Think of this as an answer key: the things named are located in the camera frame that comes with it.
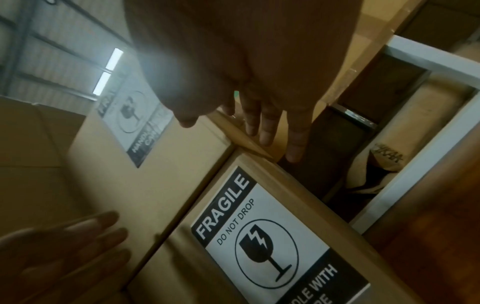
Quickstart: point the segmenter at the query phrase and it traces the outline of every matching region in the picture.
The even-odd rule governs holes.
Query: warehouse ceiling
[[[0,95],[86,115],[114,51],[133,52],[122,0],[0,1]]]

